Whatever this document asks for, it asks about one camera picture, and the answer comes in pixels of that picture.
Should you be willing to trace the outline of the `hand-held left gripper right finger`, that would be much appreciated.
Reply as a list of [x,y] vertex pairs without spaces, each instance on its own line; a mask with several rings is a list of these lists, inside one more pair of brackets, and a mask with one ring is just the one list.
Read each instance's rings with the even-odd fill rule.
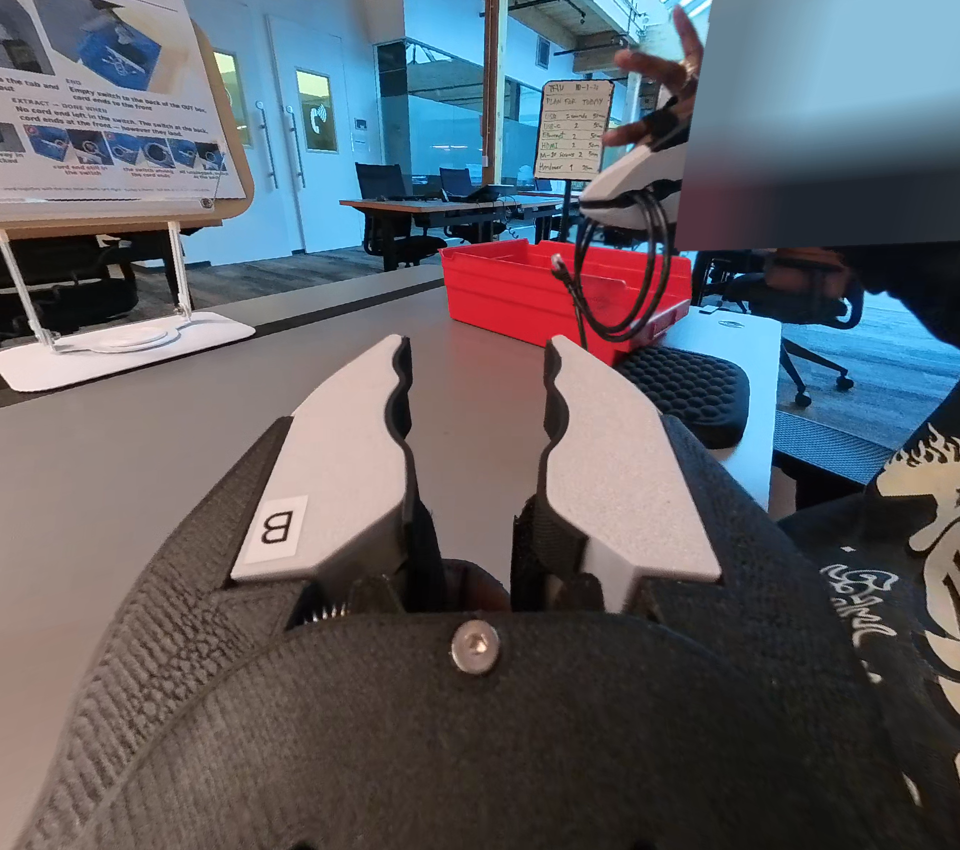
[[722,568],[654,403],[564,336],[544,349],[538,558],[589,576],[609,613],[650,579],[718,584]]

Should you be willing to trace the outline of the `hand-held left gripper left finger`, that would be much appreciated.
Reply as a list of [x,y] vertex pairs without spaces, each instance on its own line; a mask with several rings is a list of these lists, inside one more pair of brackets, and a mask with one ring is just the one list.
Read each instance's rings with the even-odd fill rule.
[[416,472],[406,444],[412,354],[391,334],[294,411],[230,579],[347,590],[409,559]]

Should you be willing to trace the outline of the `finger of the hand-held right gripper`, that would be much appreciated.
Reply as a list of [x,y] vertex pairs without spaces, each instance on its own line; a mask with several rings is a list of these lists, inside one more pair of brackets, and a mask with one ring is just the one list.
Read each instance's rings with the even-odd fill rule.
[[[635,205],[636,194],[625,194],[616,205],[591,202],[584,195],[580,198],[580,212],[583,218],[593,220],[602,227],[620,230],[646,230],[646,218],[643,211]],[[675,227],[678,221],[680,194],[673,193],[661,199],[667,224]]]
[[588,185],[588,202],[615,204],[653,184],[681,184],[688,147],[687,143],[659,150],[634,147]]

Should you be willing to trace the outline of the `red plastic bin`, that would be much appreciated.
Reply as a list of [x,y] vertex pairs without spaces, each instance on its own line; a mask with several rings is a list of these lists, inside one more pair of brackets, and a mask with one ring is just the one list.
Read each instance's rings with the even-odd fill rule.
[[[568,267],[574,247],[555,241],[512,240],[464,245],[440,251],[448,310],[452,319],[543,348],[556,335],[580,341],[573,302],[551,270],[559,254]],[[604,323],[623,319],[641,287],[646,254],[592,246],[583,265],[582,289]],[[609,343],[585,325],[588,350],[609,366],[648,347],[688,315],[691,261],[673,256],[664,296],[641,334]]]

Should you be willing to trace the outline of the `white handwritten whiteboard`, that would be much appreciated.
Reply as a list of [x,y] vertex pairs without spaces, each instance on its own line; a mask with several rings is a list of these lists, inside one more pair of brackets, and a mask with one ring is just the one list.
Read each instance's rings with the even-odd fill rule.
[[590,183],[601,173],[613,81],[553,80],[542,89],[534,178]]

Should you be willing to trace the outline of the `black office chair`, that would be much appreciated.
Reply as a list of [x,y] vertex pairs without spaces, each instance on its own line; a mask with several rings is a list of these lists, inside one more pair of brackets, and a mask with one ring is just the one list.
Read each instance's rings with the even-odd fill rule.
[[[440,189],[444,199],[458,205],[493,205],[514,195],[510,186],[484,184],[475,186],[467,169],[439,169]],[[476,244],[491,241],[506,229],[502,223],[471,223],[444,227],[444,235]]]
[[[361,197],[365,201],[401,203],[409,194],[398,164],[355,163]],[[367,256],[383,258],[382,219],[363,211],[362,249]],[[396,213],[392,219],[394,262],[399,267],[418,267],[426,259],[438,256],[448,243],[429,233],[428,219],[409,212]]]

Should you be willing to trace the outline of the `wooden office desk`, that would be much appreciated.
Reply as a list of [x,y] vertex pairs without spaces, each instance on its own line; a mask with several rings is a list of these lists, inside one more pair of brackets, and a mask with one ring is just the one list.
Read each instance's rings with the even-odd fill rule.
[[489,243],[516,227],[533,227],[534,242],[550,236],[555,217],[572,208],[570,199],[552,193],[507,195],[499,200],[364,200],[340,201],[365,218],[363,246],[380,258],[385,272],[418,266],[414,249],[434,256],[440,250],[433,231],[468,229],[475,243]]

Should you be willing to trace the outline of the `black swivel chair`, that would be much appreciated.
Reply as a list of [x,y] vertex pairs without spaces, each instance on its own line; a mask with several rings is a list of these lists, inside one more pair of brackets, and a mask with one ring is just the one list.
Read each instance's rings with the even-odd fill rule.
[[[728,268],[728,277],[716,292],[727,304],[743,313],[768,318],[783,327],[823,327],[852,330],[862,319],[865,291],[859,280],[838,263],[809,257],[788,258],[783,267],[790,278],[776,278],[773,269],[739,273]],[[778,361],[795,386],[794,404],[806,409],[811,404],[809,389],[793,358],[805,360],[836,375],[835,388],[851,390],[855,382],[849,369],[817,352],[782,336]]]

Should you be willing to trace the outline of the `mesh office chair seat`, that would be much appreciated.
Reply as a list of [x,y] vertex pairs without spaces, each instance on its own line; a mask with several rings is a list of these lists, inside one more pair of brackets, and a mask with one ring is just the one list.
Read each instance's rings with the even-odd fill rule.
[[773,462],[784,472],[817,471],[867,485],[895,452],[801,415],[778,410],[775,418]]

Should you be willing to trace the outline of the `person's black printed shirt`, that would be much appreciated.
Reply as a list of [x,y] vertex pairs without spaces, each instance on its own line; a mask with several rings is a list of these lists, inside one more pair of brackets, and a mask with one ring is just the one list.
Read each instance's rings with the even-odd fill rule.
[[959,388],[860,493],[779,523],[819,570],[908,790],[959,846]]

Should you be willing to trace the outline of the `green phone sign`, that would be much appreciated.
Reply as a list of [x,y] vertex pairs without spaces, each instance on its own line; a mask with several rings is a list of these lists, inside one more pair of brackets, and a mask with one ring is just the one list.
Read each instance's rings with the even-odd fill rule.
[[299,68],[294,73],[306,150],[317,153],[338,153],[339,143],[330,77]]

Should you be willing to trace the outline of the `wooden instruction board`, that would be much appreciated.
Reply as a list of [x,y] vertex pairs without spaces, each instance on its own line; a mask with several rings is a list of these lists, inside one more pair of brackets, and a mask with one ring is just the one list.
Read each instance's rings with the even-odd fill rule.
[[255,185],[185,0],[1,0],[1,221],[218,225]]

